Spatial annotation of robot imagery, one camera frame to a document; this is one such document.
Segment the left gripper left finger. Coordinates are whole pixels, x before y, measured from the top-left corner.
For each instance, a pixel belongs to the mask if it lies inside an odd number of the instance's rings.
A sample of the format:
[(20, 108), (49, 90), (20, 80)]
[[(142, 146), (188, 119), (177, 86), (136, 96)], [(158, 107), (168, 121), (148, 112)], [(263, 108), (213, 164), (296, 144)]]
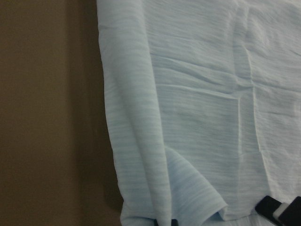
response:
[[(156, 219), (154, 220), (154, 226), (159, 226), (159, 224), (158, 224), (158, 222), (157, 222)], [(178, 226), (178, 221), (177, 221), (177, 219), (172, 219), (172, 220), (171, 220), (171, 225), (170, 225), (170, 226)]]

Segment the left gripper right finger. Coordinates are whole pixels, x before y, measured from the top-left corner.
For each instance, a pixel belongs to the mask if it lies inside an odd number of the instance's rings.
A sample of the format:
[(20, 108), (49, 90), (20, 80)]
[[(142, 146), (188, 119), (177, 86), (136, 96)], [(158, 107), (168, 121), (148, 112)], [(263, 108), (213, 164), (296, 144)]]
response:
[(286, 203), (267, 195), (257, 203), (255, 211), (276, 226), (301, 225), (300, 196), (297, 196), (291, 203)]

